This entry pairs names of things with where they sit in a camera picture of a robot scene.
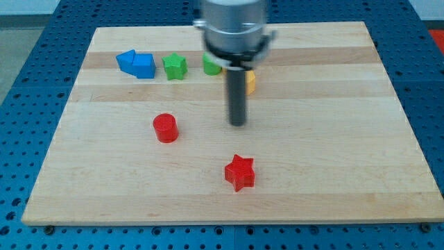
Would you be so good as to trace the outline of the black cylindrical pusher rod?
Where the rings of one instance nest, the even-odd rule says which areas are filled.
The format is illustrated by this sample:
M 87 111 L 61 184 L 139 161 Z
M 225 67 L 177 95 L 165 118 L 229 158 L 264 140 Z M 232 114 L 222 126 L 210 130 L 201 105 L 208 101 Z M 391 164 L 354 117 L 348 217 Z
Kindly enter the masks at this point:
M 246 72 L 227 71 L 228 117 L 233 126 L 243 126 L 246 122 Z

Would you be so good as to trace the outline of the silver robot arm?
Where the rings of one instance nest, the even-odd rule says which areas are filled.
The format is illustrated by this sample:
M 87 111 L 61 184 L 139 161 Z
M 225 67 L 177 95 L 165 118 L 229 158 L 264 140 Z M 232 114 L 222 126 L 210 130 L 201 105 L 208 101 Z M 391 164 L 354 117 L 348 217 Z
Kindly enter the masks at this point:
M 243 126 L 247 118 L 246 72 L 268 55 L 276 32 L 266 32 L 264 0 L 202 0 L 194 26 L 203 32 L 211 60 L 226 69 L 228 121 Z

